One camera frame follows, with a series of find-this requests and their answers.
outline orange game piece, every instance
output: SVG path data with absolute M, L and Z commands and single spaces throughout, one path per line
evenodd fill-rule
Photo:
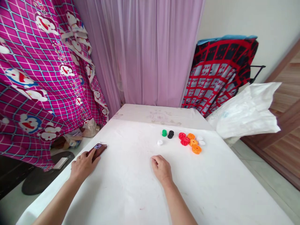
M 188 137 L 184 137 L 180 142 L 182 145 L 187 146 L 190 143 L 190 139 Z
M 201 147 L 199 145 L 193 145 L 192 146 L 192 151 L 193 151 L 193 153 L 199 155 L 200 152 L 202 152 L 202 149 L 201 149 Z
M 193 135 L 192 133 L 189 133 L 189 134 L 187 135 L 187 137 L 188 137 L 189 139 L 195 139 L 195 135 Z
M 195 139 L 191 139 L 190 141 L 190 146 L 193 146 L 193 145 L 198 145 L 198 141 L 196 141 Z

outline red and black blanket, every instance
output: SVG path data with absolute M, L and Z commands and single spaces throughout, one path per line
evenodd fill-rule
M 258 42 L 219 40 L 197 45 L 182 108 L 195 108 L 207 117 L 250 80 L 250 65 Z

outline white wall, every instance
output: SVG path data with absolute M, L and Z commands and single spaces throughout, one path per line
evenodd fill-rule
M 300 0 L 206 0 L 198 39 L 226 34 L 258 36 L 252 65 L 266 66 L 262 83 L 300 37 Z

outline hand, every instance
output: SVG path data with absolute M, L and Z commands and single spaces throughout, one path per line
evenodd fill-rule
M 93 172 L 99 160 L 101 159 L 99 156 L 92 163 L 92 158 L 95 151 L 96 149 L 94 148 L 88 156 L 87 152 L 84 152 L 72 162 L 70 179 L 84 182 L 84 180 Z
M 161 155 L 152 156 L 152 168 L 159 182 L 164 186 L 173 183 L 171 166 Z

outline black game piece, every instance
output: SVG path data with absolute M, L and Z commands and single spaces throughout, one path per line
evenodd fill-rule
M 169 135 L 168 135 L 168 138 L 171 139 L 173 136 L 174 136 L 174 131 L 170 131 Z

